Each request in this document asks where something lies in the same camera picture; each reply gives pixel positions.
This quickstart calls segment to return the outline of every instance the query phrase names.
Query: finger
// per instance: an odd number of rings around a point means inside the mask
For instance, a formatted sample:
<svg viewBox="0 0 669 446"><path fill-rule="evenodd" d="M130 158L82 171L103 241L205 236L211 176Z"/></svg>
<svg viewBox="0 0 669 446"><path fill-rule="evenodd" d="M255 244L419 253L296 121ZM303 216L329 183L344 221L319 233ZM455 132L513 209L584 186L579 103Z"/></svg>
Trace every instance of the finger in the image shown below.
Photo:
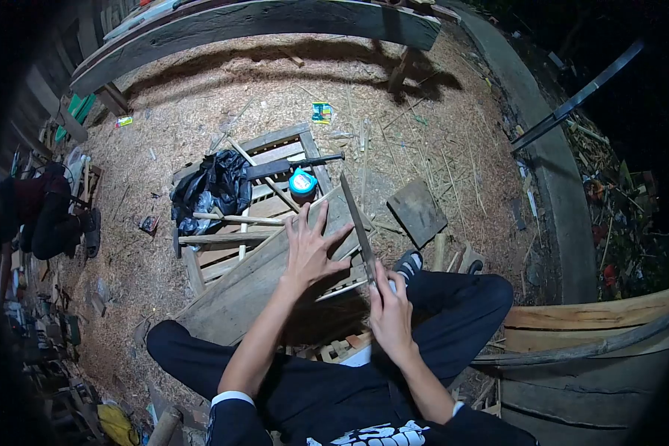
<svg viewBox="0 0 669 446"><path fill-rule="evenodd" d="M397 297L401 300L408 301L407 299L407 281L404 280L404 276L395 271L387 271L387 277L394 281L394 284L397 286L397 292L395 293Z"/></svg>
<svg viewBox="0 0 669 446"><path fill-rule="evenodd" d="M293 241L294 240L293 217L287 217L285 219L285 232L287 233L287 239Z"/></svg>
<svg viewBox="0 0 669 446"><path fill-rule="evenodd" d="M389 287L387 273L379 259L376 260L375 280L376 287L379 289L379 293L382 295L382 302L384 306L391 306L396 304L399 298L394 295L392 289Z"/></svg>
<svg viewBox="0 0 669 446"><path fill-rule="evenodd" d="M355 224L350 221L343 227L337 229L332 235L324 239L324 247L329 249L330 246L334 245L338 241L344 240L354 228Z"/></svg>
<svg viewBox="0 0 669 446"><path fill-rule="evenodd" d="M327 200L323 200L320 205L320 213L317 214L317 221L314 222L313 231L318 235L322 235L322 230L324 229L324 223L327 221L327 210L330 208L330 203Z"/></svg>
<svg viewBox="0 0 669 446"><path fill-rule="evenodd" d="M351 257L343 258L337 262L330 261L327 263L327 267L330 270L330 274L334 274L335 272L338 271L348 270L350 266L352 266Z"/></svg>
<svg viewBox="0 0 669 446"><path fill-rule="evenodd" d="M382 316L382 296L379 295L379 290L376 286L369 286L369 307L371 308L371 318L378 320Z"/></svg>
<svg viewBox="0 0 669 446"><path fill-rule="evenodd" d="M300 214L297 216L297 232L302 236L305 231L309 230L309 224L307 222L307 217L310 214L310 204L305 203L302 208L300 208Z"/></svg>

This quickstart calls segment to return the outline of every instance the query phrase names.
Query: white sleeve cuff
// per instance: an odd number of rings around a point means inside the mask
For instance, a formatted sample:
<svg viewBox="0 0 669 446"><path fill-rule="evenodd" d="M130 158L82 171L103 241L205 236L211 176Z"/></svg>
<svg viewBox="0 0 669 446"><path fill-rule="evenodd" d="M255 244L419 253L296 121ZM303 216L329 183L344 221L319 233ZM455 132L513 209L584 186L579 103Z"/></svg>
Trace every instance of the white sleeve cuff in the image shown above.
<svg viewBox="0 0 669 446"><path fill-rule="evenodd" d="M464 403L460 401L456 401L456 404L454 404L454 415L451 415L451 418L456 416L456 413L459 411L461 407L464 407Z"/></svg>
<svg viewBox="0 0 669 446"><path fill-rule="evenodd" d="M220 403L223 400L243 400L248 401L250 404L255 406L255 403L252 401L252 398L243 392L238 392L237 390L228 390L227 392L219 393L210 402L210 406L213 407Z"/></svg>

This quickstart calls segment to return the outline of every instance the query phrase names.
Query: sandal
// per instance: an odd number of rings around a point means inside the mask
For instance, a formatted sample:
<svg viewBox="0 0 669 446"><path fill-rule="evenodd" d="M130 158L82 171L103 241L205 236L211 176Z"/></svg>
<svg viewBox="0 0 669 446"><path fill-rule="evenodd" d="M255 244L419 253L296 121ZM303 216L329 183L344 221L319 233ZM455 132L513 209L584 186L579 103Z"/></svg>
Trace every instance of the sandal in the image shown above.
<svg viewBox="0 0 669 446"><path fill-rule="evenodd" d="M95 229L84 233L84 246L87 250L87 257L94 258L99 253L101 244L102 213L99 208L94 208L90 212Z"/></svg>
<svg viewBox="0 0 669 446"><path fill-rule="evenodd" d="M419 271L421 271L421 266L419 266L414 261L414 256L419 258L419 265L424 265L424 257L415 249L410 249L404 253L401 258L394 264L394 271L400 273L404 276L404 281L407 286L409 285L409 280L413 278Z"/></svg>

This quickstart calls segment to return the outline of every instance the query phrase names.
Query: black plastic bag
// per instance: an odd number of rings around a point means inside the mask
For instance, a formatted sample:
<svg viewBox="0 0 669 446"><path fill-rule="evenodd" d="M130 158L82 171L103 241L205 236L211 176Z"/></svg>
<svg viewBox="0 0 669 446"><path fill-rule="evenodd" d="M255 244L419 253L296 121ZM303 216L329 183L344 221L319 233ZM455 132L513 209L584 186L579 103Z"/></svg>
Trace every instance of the black plastic bag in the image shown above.
<svg viewBox="0 0 669 446"><path fill-rule="evenodd" d="M240 215L250 205L250 182L245 169L250 164L236 151L223 150L204 157L197 172L181 178L171 192L171 220L180 236L214 232L221 220L198 220L194 212L209 213L217 206L223 215Z"/></svg>

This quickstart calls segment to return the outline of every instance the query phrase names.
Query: knee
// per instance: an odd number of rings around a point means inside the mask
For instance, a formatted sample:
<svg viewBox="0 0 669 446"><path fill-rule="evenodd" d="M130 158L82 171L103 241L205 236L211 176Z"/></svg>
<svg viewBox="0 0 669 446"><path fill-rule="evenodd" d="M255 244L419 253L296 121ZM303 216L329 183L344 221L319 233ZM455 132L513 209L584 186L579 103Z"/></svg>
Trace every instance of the knee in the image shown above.
<svg viewBox="0 0 669 446"><path fill-rule="evenodd" d="M513 285L498 274L488 274L485 277L489 281L489 296L493 308L500 308L508 313L513 306Z"/></svg>
<svg viewBox="0 0 669 446"><path fill-rule="evenodd" d="M175 320L163 320L149 330L146 336L146 351L161 368L168 368L166 365L174 357L178 340L184 335L183 332L190 336L188 330Z"/></svg>

